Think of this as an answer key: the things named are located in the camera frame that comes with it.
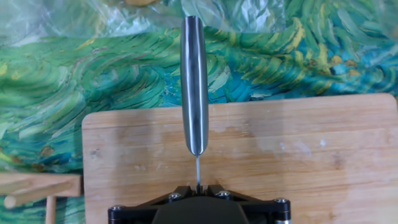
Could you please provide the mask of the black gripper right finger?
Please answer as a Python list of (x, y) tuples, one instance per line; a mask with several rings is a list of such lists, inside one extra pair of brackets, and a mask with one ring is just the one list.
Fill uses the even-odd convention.
[(239, 218), (248, 223), (291, 224), (291, 206), (286, 198), (261, 200), (235, 191), (226, 190), (222, 185), (209, 185), (202, 191), (207, 197), (228, 200), (238, 204)]

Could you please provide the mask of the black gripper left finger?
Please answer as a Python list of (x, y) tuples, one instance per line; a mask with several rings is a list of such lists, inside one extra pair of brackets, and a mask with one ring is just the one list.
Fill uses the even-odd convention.
[(108, 208), (108, 224), (152, 223), (163, 205), (192, 197), (196, 194), (189, 186), (179, 186), (167, 193), (137, 206), (113, 205)]

